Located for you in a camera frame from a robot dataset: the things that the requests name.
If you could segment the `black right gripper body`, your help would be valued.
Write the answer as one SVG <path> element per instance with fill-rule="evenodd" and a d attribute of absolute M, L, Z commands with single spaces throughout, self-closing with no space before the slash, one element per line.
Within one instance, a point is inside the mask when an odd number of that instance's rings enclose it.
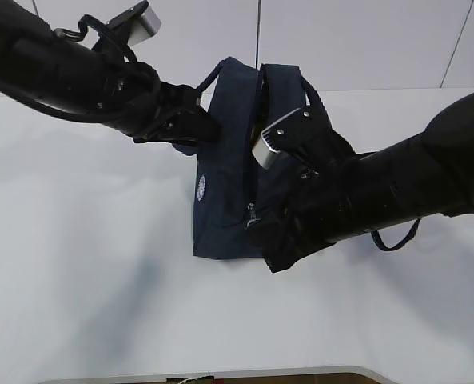
<path fill-rule="evenodd" d="M 288 189 L 248 230 L 273 273 L 364 234 L 354 202 L 363 156 L 333 128 L 327 112 L 304 107 L 282 124 L 282 152 L 301 162 Z"/>

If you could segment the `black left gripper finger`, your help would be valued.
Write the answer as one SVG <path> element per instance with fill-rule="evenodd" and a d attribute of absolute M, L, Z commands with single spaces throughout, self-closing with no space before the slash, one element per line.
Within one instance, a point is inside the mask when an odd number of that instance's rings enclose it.
<path fill-rule="evenodd" d="M 162 120 L 153 121 L 142 132 L 133 136 L 133 142 L 197 145 L 199 142 L 216 142 L 220 133 L 220 124 L 206 112 L 179 112 Z"/>

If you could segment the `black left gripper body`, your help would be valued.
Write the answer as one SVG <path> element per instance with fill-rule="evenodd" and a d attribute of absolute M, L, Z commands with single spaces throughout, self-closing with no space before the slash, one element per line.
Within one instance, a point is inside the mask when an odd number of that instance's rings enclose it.
<path fill-rule="evenodd" d="M 41 30 L 41 113 L 134 136 L 155 120 L 203 112 L 198 91 L 163 82 L 108 27 L 96 28 L 98 40 L 92 48 L 80 43 L 87 32 L 85 27 Z"/>

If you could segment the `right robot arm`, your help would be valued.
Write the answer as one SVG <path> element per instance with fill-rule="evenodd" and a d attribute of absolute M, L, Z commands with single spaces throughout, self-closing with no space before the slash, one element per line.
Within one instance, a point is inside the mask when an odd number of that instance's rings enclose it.
<path fill-rule="evenodd" d="M 261 140 L 301 169 L 287 190 L 247 226 L 251 243 L 276 273 L 339 241 L 433 214 L 474 214 L 474 93 L 444 108 L 425 130 L 377 152 L 358 154 L 322 105 L 268 126 Z"/>

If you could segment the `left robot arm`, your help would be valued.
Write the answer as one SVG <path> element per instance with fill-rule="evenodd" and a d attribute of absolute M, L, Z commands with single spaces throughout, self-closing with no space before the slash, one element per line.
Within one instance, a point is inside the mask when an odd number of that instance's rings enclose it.
<path fill-rule="evenodd" d="M 108 22 L 86 14 L 76 30 L 50 25 L 13 1 L 0 1 L 0 92 L 68 122 L 101 124 L 136 143 L 214 143 L 219 124 L 201 92 L 163 82 L 133 46 L 161 22 L 141 1 Z"/>

